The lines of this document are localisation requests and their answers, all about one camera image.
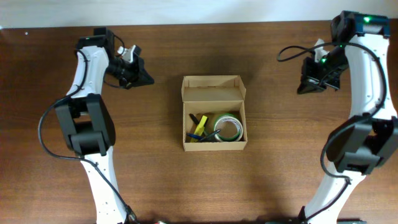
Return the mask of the black marker pen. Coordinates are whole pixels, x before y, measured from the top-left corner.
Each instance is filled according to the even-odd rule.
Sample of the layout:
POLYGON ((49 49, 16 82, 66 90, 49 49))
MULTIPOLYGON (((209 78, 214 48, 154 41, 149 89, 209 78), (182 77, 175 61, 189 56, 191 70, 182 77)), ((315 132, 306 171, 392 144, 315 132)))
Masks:
POLYGON ((199 120, 196 118, 196 116, 194 114, 189 114, 189 117, 191 118, 191 120, 194 122, 195 125, 200 124, 199 120))

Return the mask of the blue ballpoint pen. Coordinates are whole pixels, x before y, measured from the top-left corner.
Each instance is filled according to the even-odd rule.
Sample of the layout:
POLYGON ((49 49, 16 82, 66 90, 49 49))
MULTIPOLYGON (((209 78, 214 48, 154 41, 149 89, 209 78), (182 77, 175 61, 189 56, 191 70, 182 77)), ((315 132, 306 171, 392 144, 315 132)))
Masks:
POLYGON ((196 134, 192 134, 192 133, 187 133, 186 135, 187 135, 188 137, 191 137, 191 138, 196 139, 196 140, 201 140, 201 139, 203 139, 202 136, 199 136, 199 135, 196 135, 196 134))

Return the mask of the yellow highlighter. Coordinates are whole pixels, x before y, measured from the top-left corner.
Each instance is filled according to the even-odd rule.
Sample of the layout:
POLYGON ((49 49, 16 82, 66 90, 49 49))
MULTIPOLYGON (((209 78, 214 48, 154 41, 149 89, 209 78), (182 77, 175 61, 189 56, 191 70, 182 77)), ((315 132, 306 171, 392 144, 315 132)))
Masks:
MULTIPOLYGON (((200 124, 198 124, 195 128, 194 134, 202 136, 202 134, 205 132, 205 125, 206 122, 208 121, 208 117, 203 115, 201 119, 199 120, 200 124)), ((197 142, 198 140, 191 138, 190 142, 197 142)))

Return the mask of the cardboard box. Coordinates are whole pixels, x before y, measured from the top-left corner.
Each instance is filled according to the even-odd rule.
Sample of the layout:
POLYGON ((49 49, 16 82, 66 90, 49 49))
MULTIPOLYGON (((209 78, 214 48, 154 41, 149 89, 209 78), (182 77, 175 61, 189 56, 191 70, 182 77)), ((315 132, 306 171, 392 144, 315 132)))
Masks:
POLYGON ((186 76, 182 81, 183 148, 186 152, 241 151, 248 143, 244 99, 246 88, 238 75, 186 76), (220 129, 211 141, 190 142, 198 120, 208 117, 205 137, 220 129))

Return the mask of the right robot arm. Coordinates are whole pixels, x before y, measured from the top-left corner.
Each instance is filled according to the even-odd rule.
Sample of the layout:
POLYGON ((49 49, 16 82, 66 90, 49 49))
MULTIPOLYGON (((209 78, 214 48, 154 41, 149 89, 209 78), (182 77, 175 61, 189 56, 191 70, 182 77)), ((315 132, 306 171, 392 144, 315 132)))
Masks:
POLYGON ((332 51, 319 40, 304 60, 298 94, 339 89, 349 71, 351 111, 321 155, 325 176, 300 211, 302 223, 336 223, 354 188, 397 149, 397 111, 387 74, 390 27, 385 16, 343 11, 331 22, 332 51))

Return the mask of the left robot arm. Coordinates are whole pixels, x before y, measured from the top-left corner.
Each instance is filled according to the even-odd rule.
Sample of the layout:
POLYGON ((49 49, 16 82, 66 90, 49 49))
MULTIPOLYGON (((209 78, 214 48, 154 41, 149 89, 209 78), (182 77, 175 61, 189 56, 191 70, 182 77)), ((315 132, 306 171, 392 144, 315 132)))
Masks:
POLYGON ((63 137, 73 160, 88 177, 96 207, 97 223, 137 223, 132 208, 119 193, 113 166, 116 130, 102 99, 104 77, 115 77, 118 88, 154 84, 136 45, 115 48, 118 37, 110 30, 82 37, 76 45, 78 65, 73 84, 64 99, 54 105, 63 137))

